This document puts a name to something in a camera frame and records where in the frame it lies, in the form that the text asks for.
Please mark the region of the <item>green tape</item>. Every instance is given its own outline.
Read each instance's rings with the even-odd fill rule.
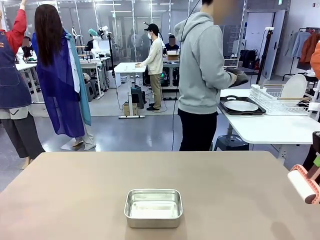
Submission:
[[[320,156],[316,156],[315,160],[313,161],[314,165],[320,168]]]

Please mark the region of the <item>denim apron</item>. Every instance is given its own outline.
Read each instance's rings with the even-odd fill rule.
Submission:
[[[15,65],[15,54],[5,32],[0,32],[0,109],[31,104],[29,89]]]

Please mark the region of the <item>white plate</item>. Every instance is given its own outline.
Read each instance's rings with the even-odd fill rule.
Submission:
[[[259,107],[251,102],[248,101],[226,101],[224,105],[231,110],[236,110],[240,112],[246,112],[246,111],[256,111],[259,109]]]
[[[288,80],[281,93],[282,98],[303,98],[307,89],[306,77],[297,74]],[[282,100],[288,106],[297,105],[300,100]]]

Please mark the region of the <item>brown jacket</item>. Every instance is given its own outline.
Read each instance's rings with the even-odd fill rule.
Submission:
[[[313,68],[315,75],[320,79],[320,42],[316,45],[314,54],[311,57],[311,67]]]
[[[300,63],[310,63],[311,56],[315,52],[316,45],[319,39],[320,39],[319,33],[312,33],[310,37],[304,42]]]

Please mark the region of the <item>black cap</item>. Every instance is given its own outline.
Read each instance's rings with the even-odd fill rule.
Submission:
[[[145,29],[145,31],[152,31],[155,34],[158,34],[159,33],[159,28],[158,28],[158,26],[156,24],[150,23],[148,28]]]

